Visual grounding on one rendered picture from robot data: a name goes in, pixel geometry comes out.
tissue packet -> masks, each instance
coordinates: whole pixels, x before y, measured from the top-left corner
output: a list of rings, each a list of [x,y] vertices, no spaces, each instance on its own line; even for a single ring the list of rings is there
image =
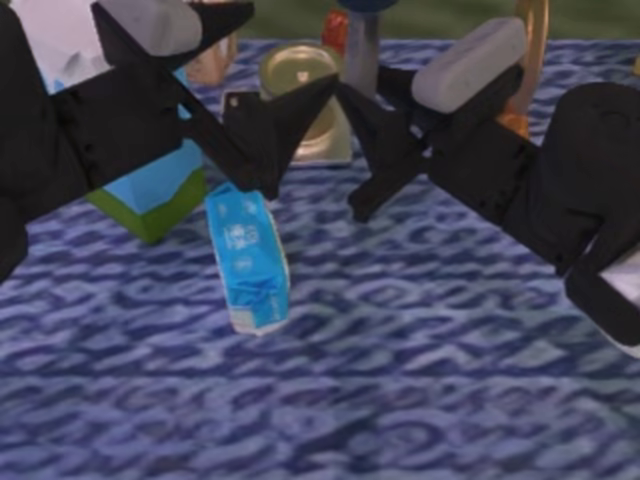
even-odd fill
[[[233,327],[256,335],[281,327],[289,311],[289,272],[262,194],[225,183],[206,197],[205,207]]]

table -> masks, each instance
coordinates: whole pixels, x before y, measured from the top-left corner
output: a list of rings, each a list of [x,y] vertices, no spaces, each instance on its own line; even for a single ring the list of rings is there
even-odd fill
[[[424,63],[447,42],[392,41]],[[240,46],[255,85],[273,43]],[[550,45],[532,108],[640,85],[640,42]],[[211,108],[219,90],[197,90]],[[640,362],[564,297],[551,269],[426,180],[368,226],[366,177],[287,174],[274,204],[291,323],[232,332],[202,210],[144,247],[86,202],[31,225],[0,288],[2,480],[637,480]]]

textured fabric surface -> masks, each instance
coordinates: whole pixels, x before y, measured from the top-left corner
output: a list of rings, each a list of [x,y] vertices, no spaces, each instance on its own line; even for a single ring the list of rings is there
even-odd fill
[[[254,86],[270,46],[242,44],[227,86]],[[534,133],[574,85],[638,84],[639,52],[551,45]],[[232,333],[202,209],[155,247],[86,202],[31,225],[0,288],[0,479],[640,478],[640,361],[426,180],[355,225],[364,178],[362,160],[286,176],[291,322],[260,339]]]

red object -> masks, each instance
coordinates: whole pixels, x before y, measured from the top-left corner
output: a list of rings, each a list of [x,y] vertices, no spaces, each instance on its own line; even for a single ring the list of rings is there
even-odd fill
[[[347,12],[332,8],[324,21],[322,30],[322,44],[332,47],[341,56],[347,45],[347,32],[349,30],[349,17]]]

